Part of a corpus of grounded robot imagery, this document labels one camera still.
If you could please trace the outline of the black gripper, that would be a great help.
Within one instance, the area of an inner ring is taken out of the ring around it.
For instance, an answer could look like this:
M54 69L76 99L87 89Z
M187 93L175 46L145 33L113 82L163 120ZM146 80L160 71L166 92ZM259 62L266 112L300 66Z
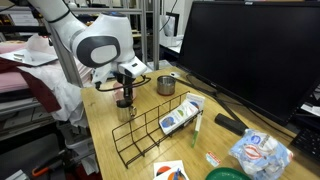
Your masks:
M122 85L121 98L118 100L117 104L121 106L131 106L133 104L133 81L134 79L123 75L117 75L117 82Z

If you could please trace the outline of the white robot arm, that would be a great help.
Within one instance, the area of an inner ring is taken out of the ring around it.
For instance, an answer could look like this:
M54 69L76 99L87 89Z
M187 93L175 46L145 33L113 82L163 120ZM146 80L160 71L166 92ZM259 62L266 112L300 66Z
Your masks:
M94 68L93 83L99 87L111 72L123 76L118 65L134 59L133 37L127 16L102 12L87 26L76 18L63 0L28 0L58 34L64 47L83 65Z

